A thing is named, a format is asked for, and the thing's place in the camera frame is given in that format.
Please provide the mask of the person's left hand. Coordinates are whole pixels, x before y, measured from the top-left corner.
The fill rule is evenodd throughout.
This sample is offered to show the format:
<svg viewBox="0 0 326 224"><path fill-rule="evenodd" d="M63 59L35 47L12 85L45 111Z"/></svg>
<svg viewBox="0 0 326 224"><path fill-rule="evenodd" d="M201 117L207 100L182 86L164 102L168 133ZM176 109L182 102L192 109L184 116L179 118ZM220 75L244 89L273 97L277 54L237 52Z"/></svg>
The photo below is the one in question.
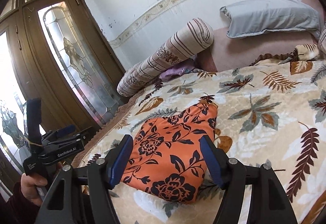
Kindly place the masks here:
<svg viewBox="0 0 326 224"><path fill-rule="evenodd" d="M21 192L23 196L36 206L41 206L43 203L37 187L47 186L47 179L37 173L30 175L22 174L20 179Z"/></svg>

